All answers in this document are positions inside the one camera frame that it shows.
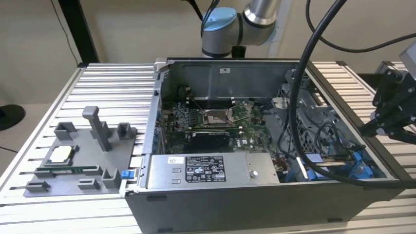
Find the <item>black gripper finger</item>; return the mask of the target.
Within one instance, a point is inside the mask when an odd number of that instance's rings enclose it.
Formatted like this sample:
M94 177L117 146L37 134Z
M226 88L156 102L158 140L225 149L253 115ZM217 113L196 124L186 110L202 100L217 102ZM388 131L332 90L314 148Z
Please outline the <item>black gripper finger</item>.
M416 134L408 130L402 126L389 126L386 127L388 137L396 141L401 141L405 143L416 143Z
M364 137L386 135L389 126L414 126L416 115L405 115L400 107L400 84L409 72L386 69L376 89L372 105L376 107L370 121L360 126Z

